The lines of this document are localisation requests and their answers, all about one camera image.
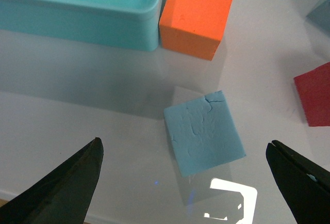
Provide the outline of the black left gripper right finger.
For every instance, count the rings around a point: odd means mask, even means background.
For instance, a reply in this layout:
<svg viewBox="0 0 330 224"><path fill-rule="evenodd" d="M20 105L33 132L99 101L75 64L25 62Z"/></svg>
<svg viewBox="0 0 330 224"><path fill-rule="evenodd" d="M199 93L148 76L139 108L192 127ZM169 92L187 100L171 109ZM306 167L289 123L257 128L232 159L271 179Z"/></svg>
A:
<svg viewBox="0 0 330 224"><path fill-rule="evenodd" d="M266 159L297 223L329 223L329 171L278 140Z"/></svg>

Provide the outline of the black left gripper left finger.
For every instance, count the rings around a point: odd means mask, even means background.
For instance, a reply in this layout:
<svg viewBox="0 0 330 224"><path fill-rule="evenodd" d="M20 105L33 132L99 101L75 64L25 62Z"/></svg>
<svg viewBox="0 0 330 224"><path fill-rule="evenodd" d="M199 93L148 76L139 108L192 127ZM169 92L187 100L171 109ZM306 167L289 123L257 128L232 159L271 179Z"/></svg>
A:
<svg viewBox="0 0 330 224"><path fill-rule="evenodd" d="M103 144L97 137L1 206L1 223L84 223L103 156Z"/></svg>

